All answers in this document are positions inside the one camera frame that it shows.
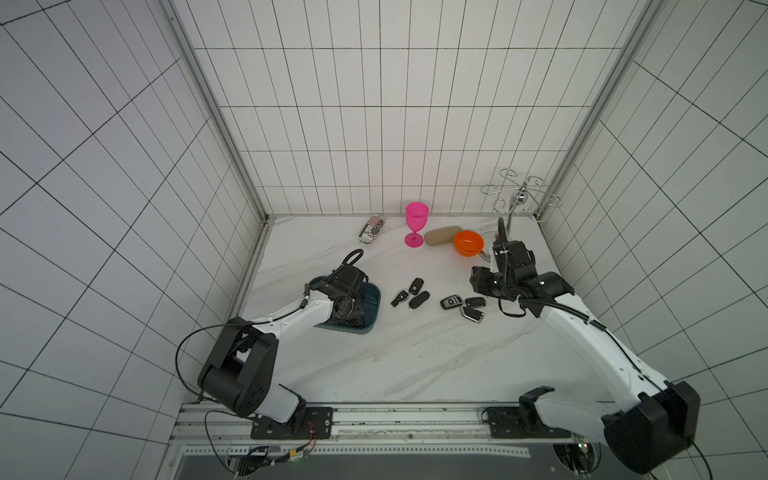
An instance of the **mounting plate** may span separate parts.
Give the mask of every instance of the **mounting plate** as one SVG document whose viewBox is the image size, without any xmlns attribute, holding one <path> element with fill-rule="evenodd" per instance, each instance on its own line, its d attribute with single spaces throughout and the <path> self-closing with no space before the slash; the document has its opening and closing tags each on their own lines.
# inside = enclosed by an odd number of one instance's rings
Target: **mounting plate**
<svg viewBox="0 0 768 480">
<path fill-rule="evenodd" d="M 330 407 L 307 407 L 306 419 L 315 426 L 315 438 L 329 439 L 333 426 L 333 409 Z M 310 425 L 304 422 L 298 435 L 291 435 L 282 424 L 267 417 L 261 417 L 253 422 L 250 437 L 253 440 L 309 440 Z"/>
<path fill-rule="evenodd" d="M 488 407 L 484 410 L 488 415 L 492 439 L 570 439 L 571 433 L 563 429 L 551 429 L 545 426 L 536 432 L 524 431 L 518 419 L 518 407 Z"/>
</svg>

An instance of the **soap bar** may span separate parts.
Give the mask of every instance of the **soap bar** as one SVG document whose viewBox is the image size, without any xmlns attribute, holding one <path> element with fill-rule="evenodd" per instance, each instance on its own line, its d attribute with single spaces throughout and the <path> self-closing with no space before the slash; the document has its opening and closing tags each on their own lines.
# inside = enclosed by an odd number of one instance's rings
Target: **soap bar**
<svg viewBox="0 0 768 480">
<path fill-rule="evenodd" d="M 451 243 L 453 241 L 453 237 L 462 230 L 464 229 L 457 226 L 443 227 L 437 230 L 432 230 L 424 234 L 424 242 L 431 247 L 435 247 L 437 245 L 445 245 L 446 243 Z"/>
</svg>

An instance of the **white marble surface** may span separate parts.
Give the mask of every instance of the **white marble surface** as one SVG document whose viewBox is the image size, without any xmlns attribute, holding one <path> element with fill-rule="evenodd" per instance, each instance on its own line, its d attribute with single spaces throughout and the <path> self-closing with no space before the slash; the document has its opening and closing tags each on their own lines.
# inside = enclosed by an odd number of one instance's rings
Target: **white marble surface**
<svg viewBox="0 0 768 480">
<path fill-rule="evenodd" d="M 496 217 L 431 217 L 422 233 L 459 225 L 491 232 Z M 530 389 L 553 386 L 588 399 L 604 399 L 604 388 L 587 364 L 551 327 L 530 313 L 509 318 L 489 299 L 485 318 L 473 323 L 439 301 L 452 294 L 476 296 L 469 284 L 480 257 L 462 257 L 453 244 L 403 243 L 404 217 L 389 217 L 371 244 L 357 234 L 363 217 L 282 217 L 271 229 L 263 260 L 250 287 L 242 317 L 271 313 L 300 297 L 303 284 L 328 274 L 356 248 L 356 266 L 382 292 L 373 329 L 364 335 L 313 328 L 281 343 L 274 379 L 310 402 L 516 401 Z M 538 225 L 513 220 L 512 238 L 536 254 L 539 273 L 557 267 Z M 430 298 L 418 309 L 389 303 L 416 277 Z"/>
</svg>

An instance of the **black key fob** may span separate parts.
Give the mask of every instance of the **black key fob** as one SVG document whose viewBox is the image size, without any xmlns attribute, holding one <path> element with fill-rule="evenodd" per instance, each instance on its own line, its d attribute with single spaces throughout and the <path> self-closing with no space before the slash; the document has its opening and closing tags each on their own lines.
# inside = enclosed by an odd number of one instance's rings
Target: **black key fob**
<svg viewBox="0 0 768 480">
<path fill-rule="evenodd" d="M 392 306 L 398 306 L 400 303 L 405 302 L 406 298 L 408 298 L 408 292 L 405 290 L 400 290 L 400 293 L 398 293 L 395 299 L 392 301 Z"/>
<path fill-rule="evenodd" d="M 479 308 L 485 306 L 485 298 L 481 296 L 473 296 L 472 298 L 464 300 L 464 304 L 469 308 Z"/>
<path fill-rule="evenodd" d="M 411 308 L 419 308 L 419 306 L 424 303 L 429 298 L 429 292 L 426 290 L 421 292 L 419 295 L 411 298 L 411 301 L 408 302 L 408 306 Z"/>
<path fill-rule="evenodd" d="M 464 318 L 470 319 L 475 323 L 480 323 L 482 317 L 485 316 L 485 314 L 480 310 L 475 310 L 473 308 L 469 308 L 468 306 L 461 306 L 459 307 L 459 310 L 461 310 L 462 316 Z"/>
<path fill-rule="evenodd" d="M 408 288 L 408 293 L 411 295 L 419 295 L 419 292 L 422 291 L 422 286 L 424 286 L 424 280 L 417 278 L 411 283 L 411 286 Z"/>
<path fill-rule="evenodd" d="M 457 308 L 462 305 L 462 298 L 458 295 L 451 295 L 448 298 L 440 300 L 440 306 L 443 310 L 450 310 L 451 308 Z"/>
</svg>

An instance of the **pink wine glass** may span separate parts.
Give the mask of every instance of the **pink wine glass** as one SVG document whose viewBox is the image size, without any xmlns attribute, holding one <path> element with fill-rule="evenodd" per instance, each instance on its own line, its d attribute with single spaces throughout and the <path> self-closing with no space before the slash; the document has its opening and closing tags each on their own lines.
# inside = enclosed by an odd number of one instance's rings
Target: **pink wine glass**
<svg viewBox="0 0 768 480">
<path fill-rule="evenodd" d="M 421 202 L 412 202 L 406 207 L 406 223 L 413 233 L 406 235 L 406 245 L 412 248 L 420 247 L 424 243 L 424 237 L 418 232 L 427 224 L 429 207 Z"/>
</svg>

